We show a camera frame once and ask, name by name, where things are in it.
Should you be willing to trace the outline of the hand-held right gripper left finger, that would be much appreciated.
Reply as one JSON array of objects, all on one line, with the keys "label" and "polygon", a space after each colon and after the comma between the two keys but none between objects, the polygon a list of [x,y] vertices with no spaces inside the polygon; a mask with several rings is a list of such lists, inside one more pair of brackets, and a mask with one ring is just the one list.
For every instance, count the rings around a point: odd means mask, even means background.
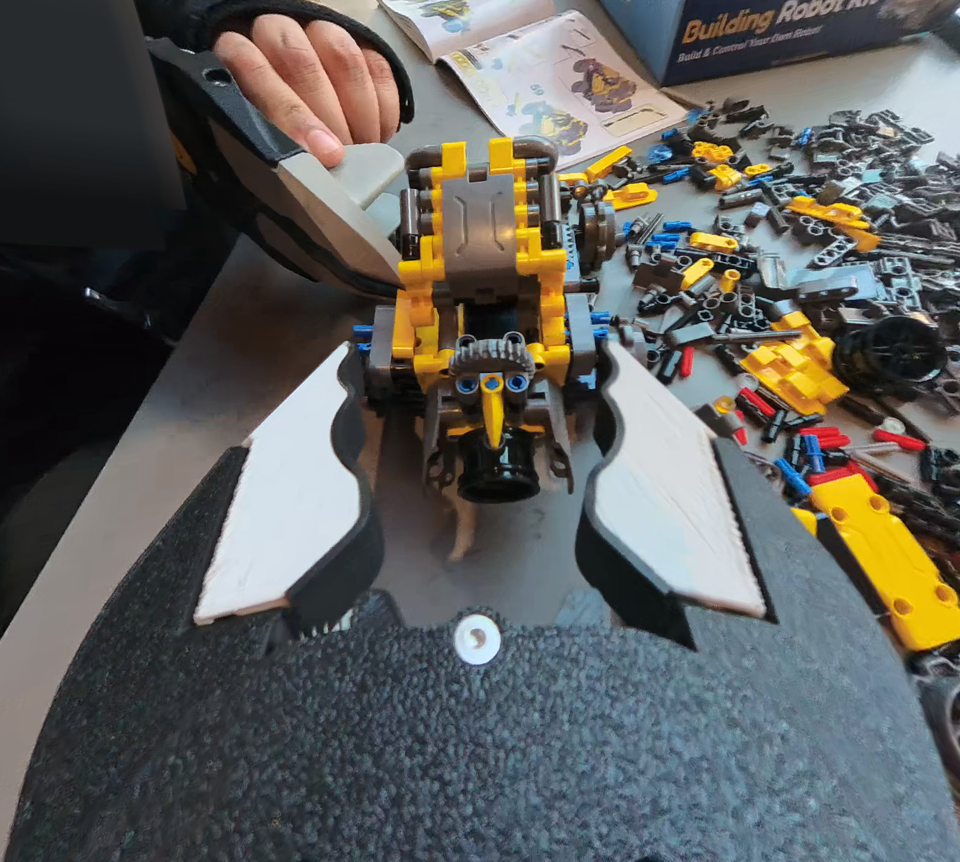
[{"label": "hand-held right gripper left finger", "polygon": [[357,345],[344,342],[247,437],[194,608],[195,626],[272,610],[295,632],[342,627],[385,559]]}]

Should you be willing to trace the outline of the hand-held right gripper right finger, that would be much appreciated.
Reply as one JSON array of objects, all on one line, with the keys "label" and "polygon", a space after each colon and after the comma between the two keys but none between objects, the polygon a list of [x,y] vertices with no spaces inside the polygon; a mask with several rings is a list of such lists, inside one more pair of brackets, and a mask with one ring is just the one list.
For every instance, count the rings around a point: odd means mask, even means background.
[{"label": "hand-held right gripper right finger", "polygon": [[598,358],[594,440],[575,537],[578,569],[624,628],[696,647],[688,609],[769,620],[716,436],[620,342]]}]

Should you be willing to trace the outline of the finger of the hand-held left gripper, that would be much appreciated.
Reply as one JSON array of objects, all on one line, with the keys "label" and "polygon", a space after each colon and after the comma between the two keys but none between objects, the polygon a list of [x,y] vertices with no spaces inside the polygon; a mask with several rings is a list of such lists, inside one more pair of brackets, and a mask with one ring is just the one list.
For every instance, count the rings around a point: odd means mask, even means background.
[{"label": "finger of the hand-held left gripper", "polygon": [[297,153],[280,161],[275,173],[306,217],[306,232],[315,244],[325,239],[348,273],[397,290],[401,255],[368,207],[402,167],[394,153],[351,153],[335,169]]},{"label": "finger of the hand-held left gripper", "polygon": [[314,244],[292,220],[259,210],[249,221],[249,238],[276,263],[314,283],[326,283],[370,300],[395,300],[399,289],[348,267],[335,253]]}]

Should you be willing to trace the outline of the yellow grey toy vehicle model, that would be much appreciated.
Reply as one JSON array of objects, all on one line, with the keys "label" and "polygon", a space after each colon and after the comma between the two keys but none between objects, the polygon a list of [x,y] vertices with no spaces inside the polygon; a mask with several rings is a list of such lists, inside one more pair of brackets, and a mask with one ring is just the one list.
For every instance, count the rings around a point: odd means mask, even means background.
[{"label": "yellow grey toy vehicle model", "polygon": [[525,501],[540,471],[574,488],[568,394],[594,374],[611,317],[594,309],[601,268],[626,239],[618,213],[648,206],[630,148],[559,171],[539,136],[406,159],[400,288],[355,330],[366,402],[422,423],[422,479],[470,503]]}]

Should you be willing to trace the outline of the grey desk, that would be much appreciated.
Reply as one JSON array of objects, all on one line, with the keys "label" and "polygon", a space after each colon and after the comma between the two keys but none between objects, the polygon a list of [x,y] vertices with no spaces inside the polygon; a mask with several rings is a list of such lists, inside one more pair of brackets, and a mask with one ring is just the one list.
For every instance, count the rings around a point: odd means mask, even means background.
[{"label": "grey desk", "polygon": [[[678,88],[691,100],[749,99],[778,123],[799,126],[838,109],[891,108],[929,130],[935,148],[958,151],[958,53],[926,35],[869,52],[810,60]],[[25,497],[12,525],[50,528],[57,542],[2,637],[2,761],[7,772],[29,761],[71,661],[104,603],[227,448],[238,445],[360,322],[367,306],[340,290],[308,283],[269,260],[246,238],[232,254],[123,436],[59,465]],[[492,575],[507,551],[469,556],[466,568],[440,571],[437,556],[415,550],[444,526],[441,504],[421,494],[410,430],[395,416],[365,415],[361,461],[374,476],[377,510],[410,515],[387,529],[386,578],[406,617],[438,620],[412,599],[440,585],[446,607],[510,606],[534,621],[522,581],[547,568],[548,541],[572,544],[579,494],[543,491],[534,501],[497,507],[528,532],[507,588]]]}]

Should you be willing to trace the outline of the person's left hand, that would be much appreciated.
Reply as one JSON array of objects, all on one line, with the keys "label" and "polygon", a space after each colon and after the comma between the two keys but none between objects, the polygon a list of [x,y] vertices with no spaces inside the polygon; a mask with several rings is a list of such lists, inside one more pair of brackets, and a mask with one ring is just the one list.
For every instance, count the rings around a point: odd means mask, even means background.
[{"label": "person's left hand", "polygon": [[347,147],[385,144],[401,127],[388,60],[328,21],[262,15],[248,35],[220,34],[212,50],[244,97],[328,169]]}]

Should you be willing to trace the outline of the yellow Lego beam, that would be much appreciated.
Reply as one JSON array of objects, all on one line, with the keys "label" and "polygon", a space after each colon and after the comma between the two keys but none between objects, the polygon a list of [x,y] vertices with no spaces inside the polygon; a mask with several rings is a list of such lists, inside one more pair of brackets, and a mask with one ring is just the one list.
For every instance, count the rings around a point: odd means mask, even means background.
[{"label": "yellow Lego beam", "polygon": [[947,762],[958,763],[958,589],[906,522],[891,489],[850,464],[790,478],[794,513],[890,632]]}]

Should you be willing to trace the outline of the person's black clothing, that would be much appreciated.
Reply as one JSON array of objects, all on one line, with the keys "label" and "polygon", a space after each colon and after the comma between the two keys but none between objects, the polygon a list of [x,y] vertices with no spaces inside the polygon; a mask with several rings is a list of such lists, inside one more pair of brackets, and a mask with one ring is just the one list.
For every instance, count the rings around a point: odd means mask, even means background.
[{"label": "person's black clothing", "polygon": [[126,428],[235,240],[214,230],[159,251],[2,247],[2,514]]}]

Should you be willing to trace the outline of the open instruction booklet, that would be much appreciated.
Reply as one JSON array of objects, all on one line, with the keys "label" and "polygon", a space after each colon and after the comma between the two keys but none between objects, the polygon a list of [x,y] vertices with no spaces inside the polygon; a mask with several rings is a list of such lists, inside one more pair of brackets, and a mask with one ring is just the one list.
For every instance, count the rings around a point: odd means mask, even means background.
[{"label": "open instruction booklet", "polygon": [[677,127],[688,111],[648,84],[581,12],[553,0],[376,0],[502,136],[540,136],[566,168]]}]

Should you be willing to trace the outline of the black wheel hub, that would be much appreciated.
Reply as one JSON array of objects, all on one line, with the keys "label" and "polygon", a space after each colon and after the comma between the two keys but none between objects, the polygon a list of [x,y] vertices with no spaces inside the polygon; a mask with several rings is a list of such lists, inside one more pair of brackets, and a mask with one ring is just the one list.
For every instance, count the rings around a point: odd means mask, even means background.
[{"label": "black wheel hub", "polygon": [[906,401],[936,382],[948,361],[936,328],[888,316],[834,338],[834,375],[852,391]]}]

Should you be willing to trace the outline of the pile of loose building pieces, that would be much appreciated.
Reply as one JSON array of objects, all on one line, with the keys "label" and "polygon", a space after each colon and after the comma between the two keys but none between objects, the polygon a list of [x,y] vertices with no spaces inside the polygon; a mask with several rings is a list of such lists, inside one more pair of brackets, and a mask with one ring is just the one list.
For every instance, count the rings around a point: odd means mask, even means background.
[{"label": "pile of loose building pieces", "polygon": [[[742,389],[736,418],[764,445],[785,439],[798,475],[877,476],[908,528],[957,553],[958,448],[895,406],[958,419],[958,157],[920,159],[932,143],[891,110],[799,132],[749,100],[691,110],[645,155],[630,149],[656,200],[617,215],[636,305],[609,323],[666,386],[711,357]],[[888,316],[945,345],[914,400],[834,375],[834,338]]]}]

